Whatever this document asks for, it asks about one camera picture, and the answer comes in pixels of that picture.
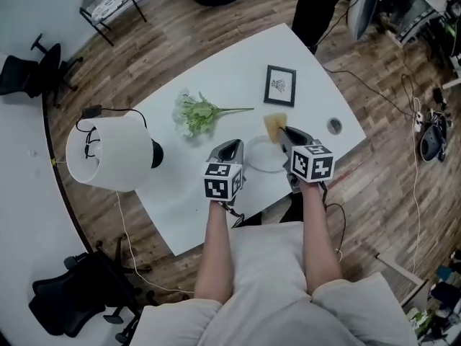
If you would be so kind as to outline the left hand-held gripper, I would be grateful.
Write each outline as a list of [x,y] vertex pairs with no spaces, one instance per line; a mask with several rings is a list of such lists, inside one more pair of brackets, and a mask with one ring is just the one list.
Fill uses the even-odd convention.
[[205,197],[233,207],[236,196],[246,181],[244,177],[244,142],[233,139],[216,146],[202,164],[202,181]]

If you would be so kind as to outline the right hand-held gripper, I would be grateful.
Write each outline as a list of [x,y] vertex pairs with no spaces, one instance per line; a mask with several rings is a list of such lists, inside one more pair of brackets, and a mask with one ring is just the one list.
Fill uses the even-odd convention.
[[300,192],[299,181],[317,183],[324,193],[326,181],[333,178],[335,158],[323,144],[297,128],[287,126],[279,129],[279,144],[287,157],[284,164],[292,193]]

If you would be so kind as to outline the yellow sponge cloth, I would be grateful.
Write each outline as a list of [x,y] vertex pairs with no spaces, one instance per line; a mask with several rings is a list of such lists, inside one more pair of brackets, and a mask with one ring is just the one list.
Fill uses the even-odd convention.
[[279,131],[287,126],[287,114],[284,112],[273,113],[264,116],[264,125],[267,135],[272,143],[279,143]]

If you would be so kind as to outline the clear glass plate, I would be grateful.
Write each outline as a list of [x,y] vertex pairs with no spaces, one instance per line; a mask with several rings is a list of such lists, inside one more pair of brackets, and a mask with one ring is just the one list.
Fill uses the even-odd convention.
[[258,172],[280,173],[285,170],[286,155],[268,136],[252,138],[245,146],[245,162]]

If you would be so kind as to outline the person's left forearm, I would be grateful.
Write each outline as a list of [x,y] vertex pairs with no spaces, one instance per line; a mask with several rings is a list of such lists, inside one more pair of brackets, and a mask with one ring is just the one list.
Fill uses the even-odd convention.
[[234,267],[226,211],[210,201],[194,297],[225,304],[233,294]]

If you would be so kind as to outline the person's right forearm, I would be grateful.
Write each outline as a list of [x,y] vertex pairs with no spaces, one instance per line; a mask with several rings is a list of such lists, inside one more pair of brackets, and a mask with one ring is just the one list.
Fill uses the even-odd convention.
[[339,259],[328,230],[317,184],[300,181],[303,196],[303,266],[309,295],[326,283],[342,279]]

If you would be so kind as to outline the white green artificial flowers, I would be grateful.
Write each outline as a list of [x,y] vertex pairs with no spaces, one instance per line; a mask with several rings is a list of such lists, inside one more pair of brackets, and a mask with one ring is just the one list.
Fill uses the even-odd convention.
[[176,130],[184,138],[195,139],[201,135],[212,135],[222,116],[252,110],[253,107],[218,107],[206,99],[201,92],[198,92],[196,98],[188,89],[183,89],[175,99],[171,118]]

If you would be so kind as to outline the white shade table lamp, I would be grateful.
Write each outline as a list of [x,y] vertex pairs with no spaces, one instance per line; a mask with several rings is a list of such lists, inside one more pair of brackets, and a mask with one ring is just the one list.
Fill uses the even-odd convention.
[[67,167],[77,182],[118,192],[141,187],[163,159],[147,127],[129,116],[83,119],[66,144]]

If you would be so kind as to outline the grey rimmed black panel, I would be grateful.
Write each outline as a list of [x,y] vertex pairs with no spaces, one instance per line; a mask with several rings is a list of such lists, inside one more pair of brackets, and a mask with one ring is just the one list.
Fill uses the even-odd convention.
[[351,0],[346,23],[352,38],[361,39],[370,24],[378,0]]

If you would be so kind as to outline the black power adapter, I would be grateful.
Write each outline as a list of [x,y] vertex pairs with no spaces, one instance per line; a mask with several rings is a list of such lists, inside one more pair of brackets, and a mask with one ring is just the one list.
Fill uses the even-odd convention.
[[433,98],[442,110],[445,110],[447,108],[447,101],[444,98],[442,90],[439,87],[433,89]]

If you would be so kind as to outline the person's beige shirt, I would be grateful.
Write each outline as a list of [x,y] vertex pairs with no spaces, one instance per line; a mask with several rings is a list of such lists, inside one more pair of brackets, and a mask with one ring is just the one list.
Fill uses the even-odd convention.
[[418,346],[380,273],[308,294],[300,222],[233,229],[230,245],[230,299],[147,306],[130,346]]

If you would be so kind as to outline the brown table with white legs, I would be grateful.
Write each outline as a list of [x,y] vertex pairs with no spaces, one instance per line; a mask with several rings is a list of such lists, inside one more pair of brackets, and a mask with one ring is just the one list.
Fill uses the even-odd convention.
[[427,307],[430,292],[429,281],[422,280],[412,272],[401,267],[394,258],[388,255],[377,254],[375,258],[411,283],[411,290],[407,292],[403,300],[400,301],[402,308],[406,311],[417,308],[420,312],[424,312]]

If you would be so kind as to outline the folding chair with patterned cushion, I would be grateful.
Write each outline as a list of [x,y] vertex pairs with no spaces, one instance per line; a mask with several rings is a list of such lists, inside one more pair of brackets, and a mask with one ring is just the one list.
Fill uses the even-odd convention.
[[97,33],[103,37],[111,46],[114,46],[112,41],[99,29],[103,26],[106,30],[111,30],[104,22],[113,14],[121,10],[121,8],[131,1],[140,14],[144,22],[147,22],[145,15],[142,13],[136,0],[81,0],[79,14],[89,23]]

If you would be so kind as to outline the black office chair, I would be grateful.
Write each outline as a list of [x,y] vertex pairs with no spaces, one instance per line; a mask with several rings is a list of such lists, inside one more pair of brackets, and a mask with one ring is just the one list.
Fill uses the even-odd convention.
[[32,284],[34,297],[29,308],[48,334],[74,338],[88,320],[107,307],[114,311],[103,319],[120,325],[123,323],[120,313],[128,309],[133,318],[115,339],[122,346],[129,346],[140,319],[138,296],[143,290],[127,278],[135,270],[122,265],[123,239],[123,236],[117,238],[114,259],[104,253],[102,242],[98,241],[94,252],[67,257],[64,274]]
[[76,57],[70,61],[61,60],[61,45],[56,43],[50,50],[41,43],[40,33],[31,46],[37,48],[44,56],[40,62],[28,61],[16,56],[7,56],[0,71],[0,95],[24,92],[30,98],[42,95],[47,100],[53,93],[53,106],[59,108],[58,93],[61,85],[67,86],[72,92],[78,86],[71,85],[65,80],[66,74],[76,63],[81,63],[84,58]]

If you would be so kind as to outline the black picture frame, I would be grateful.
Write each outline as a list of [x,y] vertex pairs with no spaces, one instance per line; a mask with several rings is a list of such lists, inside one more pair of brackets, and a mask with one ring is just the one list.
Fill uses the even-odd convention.
[[267,66],[264,103],[285,107],[295,106],[296,70]]

